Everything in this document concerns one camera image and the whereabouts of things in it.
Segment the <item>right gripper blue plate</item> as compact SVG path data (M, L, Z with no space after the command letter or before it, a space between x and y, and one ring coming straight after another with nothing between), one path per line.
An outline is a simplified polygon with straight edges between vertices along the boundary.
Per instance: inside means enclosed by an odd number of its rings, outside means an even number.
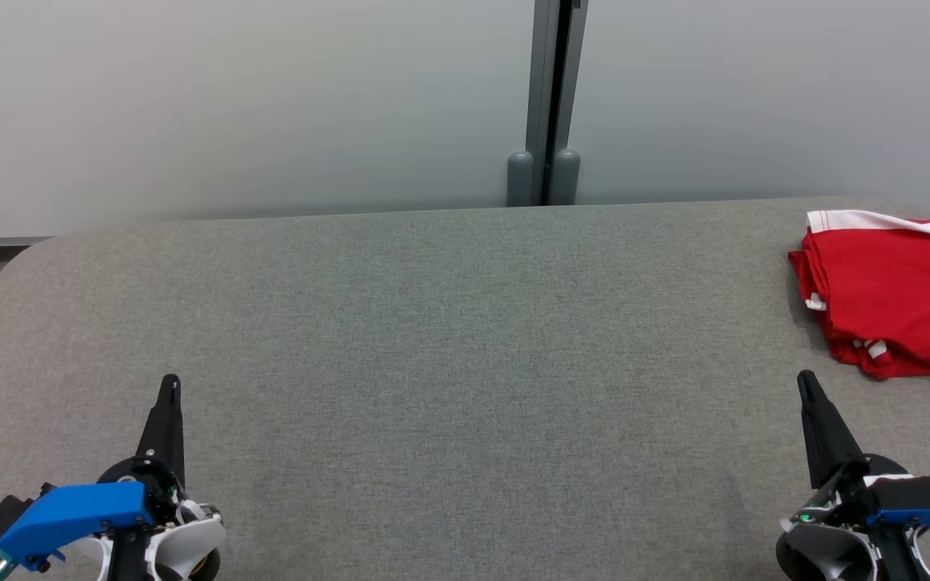
M823 523L867 533L883 526L930 529L930 474L908 474L889 458L864 454L815 372L798 373L811 486L830 504Z

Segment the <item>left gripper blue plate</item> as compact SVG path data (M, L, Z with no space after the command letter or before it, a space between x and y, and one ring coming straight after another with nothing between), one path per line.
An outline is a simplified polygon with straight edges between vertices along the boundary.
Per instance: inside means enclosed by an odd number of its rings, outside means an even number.
M173 518L186 484L182 383L163 376L136 456L119 461L93 484L42 486L40 496L0 538L0 550L30 571L62 548L96 534L151 529Z

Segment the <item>red shorts with white stripes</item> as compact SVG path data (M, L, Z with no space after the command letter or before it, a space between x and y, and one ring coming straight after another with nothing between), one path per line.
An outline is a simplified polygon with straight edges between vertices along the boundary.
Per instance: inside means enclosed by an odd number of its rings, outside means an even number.
M796 257L804 303L835 333L906 347L930 341L930 219L811 211Z

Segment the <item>red basketball jersey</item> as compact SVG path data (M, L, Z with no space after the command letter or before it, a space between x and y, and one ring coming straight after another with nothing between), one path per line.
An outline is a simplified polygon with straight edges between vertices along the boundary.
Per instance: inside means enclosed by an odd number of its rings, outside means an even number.
M930 376L930 269L917 260L787 254L832 357L871 378Z

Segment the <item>grey partition post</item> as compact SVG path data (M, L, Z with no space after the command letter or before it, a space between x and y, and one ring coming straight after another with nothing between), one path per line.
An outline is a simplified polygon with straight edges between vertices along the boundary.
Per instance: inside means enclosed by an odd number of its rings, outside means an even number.
M580 175L569 146L590 0L534 0L524 150L507 159L509 208L571 206Z

